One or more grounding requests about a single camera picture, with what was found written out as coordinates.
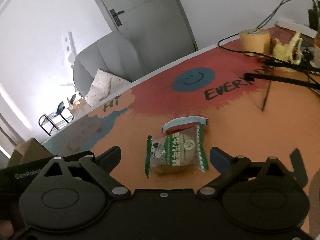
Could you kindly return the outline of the person left hand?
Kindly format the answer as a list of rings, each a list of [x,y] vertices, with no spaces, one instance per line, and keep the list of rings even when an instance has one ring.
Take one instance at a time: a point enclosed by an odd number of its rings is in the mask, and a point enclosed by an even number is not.
[[[1,220],[0,221],[0,239],[7,240],[14,234],[14,228],[11,221]]]

